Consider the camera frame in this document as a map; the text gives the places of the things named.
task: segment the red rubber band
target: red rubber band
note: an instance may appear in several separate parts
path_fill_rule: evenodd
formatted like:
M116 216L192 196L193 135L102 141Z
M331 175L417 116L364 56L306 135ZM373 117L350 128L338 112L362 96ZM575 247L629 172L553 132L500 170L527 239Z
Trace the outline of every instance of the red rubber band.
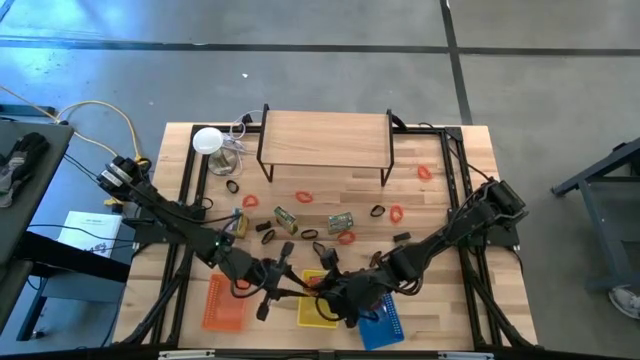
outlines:
M356 234L352 231L345 230L338 235L338 242L342 245L349 245L356 241Z
M296 191L296 200L303 204L308 204L313 201L313 195L308 191Z
M431 174L428 167L420 165L418 166L418 178L422 180L431 180L433 179L433 174Z
M260 205L260 202L255 195L247 195L244 197L244 199L242 199L243 208L256 207L258 205Z
M404 210L400 205L393 205L391 207L391 211L389 211L389 218L391 219L391 223L397 224L402 221L404 217Z

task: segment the black table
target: black table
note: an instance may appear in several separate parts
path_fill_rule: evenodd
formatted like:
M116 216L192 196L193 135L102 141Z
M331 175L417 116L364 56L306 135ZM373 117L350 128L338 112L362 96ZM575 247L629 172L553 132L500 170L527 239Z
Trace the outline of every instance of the black table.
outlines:
M73 129L64 125L0 122L0 154L7 155L13 144L30 132L42 134L50 143L33 177L11 207L0 209L0 331L4 328L29 275L43 277L27 319L18 334L28 340L44 307L47 279L78 275L97 276L124 283L129 266L110 258L82 251L27 231L58 165L67 150Z

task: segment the yellow basket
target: yellow basket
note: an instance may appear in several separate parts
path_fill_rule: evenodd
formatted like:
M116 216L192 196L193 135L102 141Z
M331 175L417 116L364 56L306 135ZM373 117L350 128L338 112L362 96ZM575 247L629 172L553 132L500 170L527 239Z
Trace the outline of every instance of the yellow basket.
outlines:
M326 275L326 271L321 270L304 270L302 272L302 280L308 282L311 278L316 276ZM326 300L320 299L318 302L320 311L329 317L335 317L336 315L329 310L329 304ZM338 327L337 321L325 320L316 309L316 299L312 297L298 298L298 326L303 327L316 327L325 329L336 329Z

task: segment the blue basket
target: blue basket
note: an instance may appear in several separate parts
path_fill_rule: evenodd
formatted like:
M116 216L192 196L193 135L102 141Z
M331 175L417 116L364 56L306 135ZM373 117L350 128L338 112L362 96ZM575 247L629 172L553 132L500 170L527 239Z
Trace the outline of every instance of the blue basket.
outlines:
M361 316L375 318L373 311L360 311ZM391 294L382 297L382 306L375 310L377 321L360 317L358 328L365 350L374 350L404 340L402 325Z

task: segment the orange basket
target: orange basket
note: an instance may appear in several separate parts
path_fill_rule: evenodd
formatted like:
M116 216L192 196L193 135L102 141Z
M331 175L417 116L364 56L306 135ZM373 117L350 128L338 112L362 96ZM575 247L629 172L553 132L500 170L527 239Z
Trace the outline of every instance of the orange basket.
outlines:
M240 286L247 286L244 281ZM239 332L244 325L245 299L231 294L231 280L222 274L211 274L209 294L204 309L202 328L205 330Z

